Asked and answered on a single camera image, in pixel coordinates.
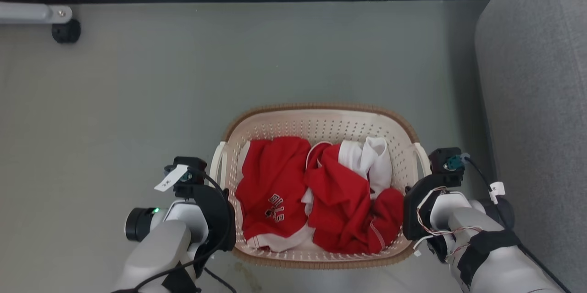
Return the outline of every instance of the basket rim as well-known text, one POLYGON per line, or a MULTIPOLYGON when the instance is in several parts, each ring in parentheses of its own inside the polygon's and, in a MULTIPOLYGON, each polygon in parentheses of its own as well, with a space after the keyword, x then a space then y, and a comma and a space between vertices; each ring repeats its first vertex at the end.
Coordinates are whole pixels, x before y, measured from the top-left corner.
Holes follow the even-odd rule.
MULTIPOLYGON (((412 143, 419 143, 415 130, 411 124, 404 119, 398 113, 390 111, 383 107, 375 105, 363 105, 363 104, 351 104, 351 103, 293 103, 293 104, 278 104, 278 105, 266 105, 259 106, 246 111, 241 116, 229 124, 228 128, 224 132, 222 138, 223 141, 228 142, 230 136, 237 128, 237 126, 249 117, 275 111, 295 111, 295 110, 337 110, 337 111, 359 111, 374 113, 377 115, 386 116, 395 122, 397 122, 407 133, 412 143)), ((313 270, 343 270, 343 269, 357 269, 357 268, 373 268, 376 266, 392 265, 404 261, 413 254, 413 247, 415 242, 412 241, 405 249, 399 254, 366 260, 348 260, 348 261, 295 261, 295 260, 277 260, 264 257, 258 257, 244 253, 238 248, 233 249, 233 255, 235 257, 251 264, 260 266, 274 266, 277 268, 290 268, 290 269, 313 269, 313 270)))

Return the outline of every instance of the gray fabric upholstery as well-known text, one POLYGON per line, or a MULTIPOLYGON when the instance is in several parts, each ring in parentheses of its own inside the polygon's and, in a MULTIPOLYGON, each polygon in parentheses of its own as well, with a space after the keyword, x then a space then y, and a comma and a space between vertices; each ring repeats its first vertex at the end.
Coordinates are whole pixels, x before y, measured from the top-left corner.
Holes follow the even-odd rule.
POLYGON ((585 291, 587 0, 492 0, 476 54, 515 231, 571 291, 585 291))

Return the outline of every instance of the beige plastic basket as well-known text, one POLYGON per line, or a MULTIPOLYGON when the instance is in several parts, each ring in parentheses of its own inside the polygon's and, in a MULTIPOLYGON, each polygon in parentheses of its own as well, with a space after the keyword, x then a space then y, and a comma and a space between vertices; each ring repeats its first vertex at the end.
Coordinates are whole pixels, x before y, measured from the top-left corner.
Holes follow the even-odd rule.
POLYGON ((299 136, 310 144, 319 141, 365 141, 367 136, 388 141, 392 158, 392 186, 404 193, 406 186, 418 180, 421 172, 430 174, 426 152, 411 125, 394 112, 369 105, 296 104, 273 105, 248 111, 237 118, 218 145, 210 174, 222 188, 230 190, 229 201, 236 211, 237 243, 233 253, 244 261, 258 265, 305 269, 368 268, 394 264, 413 253, 413 243, 400 233, 390 247, 378 254, 338 254, 290 249, 275 253, 247 246, 241 226, 241 205, 234 197, 237 189, 237 159, 248 140, 299 136))

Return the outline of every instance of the basket handle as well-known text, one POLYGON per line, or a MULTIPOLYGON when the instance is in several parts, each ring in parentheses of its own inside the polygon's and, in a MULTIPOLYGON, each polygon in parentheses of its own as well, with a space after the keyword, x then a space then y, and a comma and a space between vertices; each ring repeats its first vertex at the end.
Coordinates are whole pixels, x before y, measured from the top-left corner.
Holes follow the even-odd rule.
MULTIPOLYGON (((420 164, 422 165, 424 176, 432 174, 432 171, 430 170, 430 160, 428 159, 425 149, 420 143, 414 143, 413 146, 414 154, 418 157, 418 160, 420 160, 420 164)), ((418 166, 414 166, 414 177, 418 178, 418 166)))
POLYGON ((214 157, 212 157, 212 163, 210 164, 210 177, 218 183, 218 185, 224 190, 226 184, 226 161, 222 161, 226 158, 226 142, 221 141, 214 151, 214 157), (220 180, 218 180, 218 170, 220 169, 220 162, 222 162, 222 172, 220 174, 220 180))

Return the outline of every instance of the caster wheel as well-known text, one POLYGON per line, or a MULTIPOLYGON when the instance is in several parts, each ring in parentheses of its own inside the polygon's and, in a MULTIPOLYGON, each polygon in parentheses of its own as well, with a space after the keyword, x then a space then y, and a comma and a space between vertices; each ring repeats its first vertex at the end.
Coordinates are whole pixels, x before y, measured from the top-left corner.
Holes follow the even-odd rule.
POLYGON ((79 40, 81 33, 82 27, 75 19, 66 23, 54 23, 51 26, 51 35, 59 44, 74 44, 79 40))

